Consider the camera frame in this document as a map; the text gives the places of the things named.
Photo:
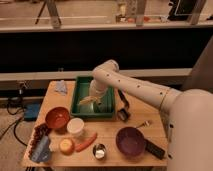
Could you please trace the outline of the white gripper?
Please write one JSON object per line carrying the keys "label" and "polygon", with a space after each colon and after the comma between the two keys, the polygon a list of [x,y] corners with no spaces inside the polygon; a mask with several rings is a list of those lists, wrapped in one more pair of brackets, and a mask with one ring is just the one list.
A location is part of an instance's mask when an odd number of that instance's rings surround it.
{"label": "white gripper", "polygon": [[92,96],[97,103],[101,102],[101,98],[105,95],[108,87],[97,81],[92,81],[89,87],[89,95]]}

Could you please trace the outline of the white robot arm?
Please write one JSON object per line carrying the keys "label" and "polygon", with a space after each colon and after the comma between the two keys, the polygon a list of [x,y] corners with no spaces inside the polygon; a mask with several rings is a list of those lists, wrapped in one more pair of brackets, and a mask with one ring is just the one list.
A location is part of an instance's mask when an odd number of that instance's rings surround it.
{"label": "white robot arm", "polygon": [[213,171],[213,94],[179,91],[119,73],[115,60],[92,71],[89,94],[102,97],[112,86],[169,115],[167,171]]}

